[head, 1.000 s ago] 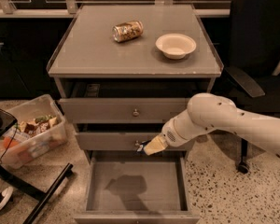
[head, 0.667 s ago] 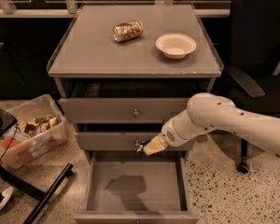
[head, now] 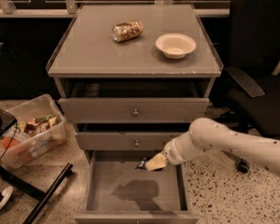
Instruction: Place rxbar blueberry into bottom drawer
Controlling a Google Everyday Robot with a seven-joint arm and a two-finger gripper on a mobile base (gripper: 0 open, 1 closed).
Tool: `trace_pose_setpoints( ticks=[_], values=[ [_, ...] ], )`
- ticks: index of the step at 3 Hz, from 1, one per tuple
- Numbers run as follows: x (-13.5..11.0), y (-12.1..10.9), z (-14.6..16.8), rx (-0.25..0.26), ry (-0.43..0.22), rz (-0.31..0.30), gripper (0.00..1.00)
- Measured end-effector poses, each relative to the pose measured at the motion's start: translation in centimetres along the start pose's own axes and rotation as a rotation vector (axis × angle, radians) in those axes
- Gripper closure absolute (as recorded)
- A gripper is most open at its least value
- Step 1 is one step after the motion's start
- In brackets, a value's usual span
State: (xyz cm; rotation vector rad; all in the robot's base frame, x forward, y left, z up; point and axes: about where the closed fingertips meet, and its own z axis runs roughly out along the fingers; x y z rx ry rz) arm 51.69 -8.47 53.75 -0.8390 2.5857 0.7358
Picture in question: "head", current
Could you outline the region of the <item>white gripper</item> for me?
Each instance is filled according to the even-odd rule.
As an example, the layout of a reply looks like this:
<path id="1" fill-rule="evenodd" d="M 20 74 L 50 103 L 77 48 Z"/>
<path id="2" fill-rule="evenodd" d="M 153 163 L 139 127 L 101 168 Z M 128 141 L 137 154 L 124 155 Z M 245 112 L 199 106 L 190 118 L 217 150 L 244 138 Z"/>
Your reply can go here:
<path id="1" fill-rule="evenodd" d="M 158 153 L 147 161 L 145 167 L 148 171 L 154 171 L 164 168 L 168 162 L 173 165 L 178 165 L 193 158 L 195 152 L 196 149 L 189 132 L 186 132 L 169 141 L 164 146 L 162 154 Z"/>

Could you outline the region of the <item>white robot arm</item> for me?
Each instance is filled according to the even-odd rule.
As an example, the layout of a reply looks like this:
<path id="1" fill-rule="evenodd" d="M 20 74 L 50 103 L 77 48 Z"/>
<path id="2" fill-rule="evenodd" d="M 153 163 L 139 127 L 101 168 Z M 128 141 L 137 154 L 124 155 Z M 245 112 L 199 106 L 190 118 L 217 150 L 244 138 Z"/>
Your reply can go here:
<path id="1" fill-rule="evenodd" d="M 227 151 L 280 177 L 280 140 L 239 133 L 209 118 L 194 120 L 187 132 L 169 141 L 145 167 L 153 171 L 178 165 L 212 149 Z"/>

